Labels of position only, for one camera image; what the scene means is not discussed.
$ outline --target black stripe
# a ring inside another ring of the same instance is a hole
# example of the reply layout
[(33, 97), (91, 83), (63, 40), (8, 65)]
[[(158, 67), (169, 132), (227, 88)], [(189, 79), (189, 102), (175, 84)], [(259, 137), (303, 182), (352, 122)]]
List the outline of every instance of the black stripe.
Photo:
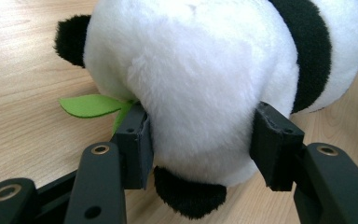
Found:
[(269, 0), (295, 40), (299, 81), (293, 113), (312, 105), (324, 91), (331, 70), (331, 43), (319, 9), (309, 0)]

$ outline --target green leaf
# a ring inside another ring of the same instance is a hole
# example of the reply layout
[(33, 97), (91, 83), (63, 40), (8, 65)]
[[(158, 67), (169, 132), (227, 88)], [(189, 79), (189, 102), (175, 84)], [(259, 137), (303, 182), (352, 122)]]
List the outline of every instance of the green leaf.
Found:
[(98, 94), (60, 99), (60, 104), (68, 114), (82, 119), (111, 114), (127, 105), (127, 103)]

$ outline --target white fur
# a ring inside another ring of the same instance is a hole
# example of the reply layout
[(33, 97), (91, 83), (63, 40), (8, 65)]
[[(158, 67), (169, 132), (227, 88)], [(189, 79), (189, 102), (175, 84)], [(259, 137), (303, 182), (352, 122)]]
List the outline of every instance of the white fur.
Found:
[(311, 0), (320, 10), (332, 43), (332, 64), (321, 96), (301, 112), (311, 112), (335, 102), (358, 71), (358, 0)]
[(249, 178), (256, 105), (287, 117), (296, 93), (296, 47), (266, 0), (101, 0), (84, 61), (101, 93), (141, 101), (156, 164), (203, 183)]

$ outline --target wooden table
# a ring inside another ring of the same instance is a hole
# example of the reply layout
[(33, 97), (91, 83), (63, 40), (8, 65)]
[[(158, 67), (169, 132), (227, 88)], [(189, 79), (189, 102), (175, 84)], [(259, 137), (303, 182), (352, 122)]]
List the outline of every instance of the wooden table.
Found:
[[(0, 0), (0, 181), (32, 178), (41, 187), (74, 171), (85, 147), (108, 140), (114, 115), (76, 119), (62, 97), (97, 93), (88, 72), (53, 49), (57, 21), (90, 14), (96, 0)], [(343, 98), (292, 120), (305, 143), (341, 147), (358, 164), (358, 77)], [(149, 188), (127, 190), (129, 223), (298, 223), (292, 192), (271, 192), (260, 174), (228, 190), (227, 202), (198, 221), (175, 214)]]

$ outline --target stuffed panda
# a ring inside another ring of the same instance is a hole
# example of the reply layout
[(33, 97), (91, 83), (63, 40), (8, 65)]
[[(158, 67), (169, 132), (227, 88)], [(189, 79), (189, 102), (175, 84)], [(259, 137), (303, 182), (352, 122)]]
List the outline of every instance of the stuffed panda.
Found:
[(56, 49), (101, 94), (143, 105), (158, 195), (201, 218), (256, 171), (260, 101), (289, 117), (351, 85), (358, 0), (100, 0), (60, 22)]

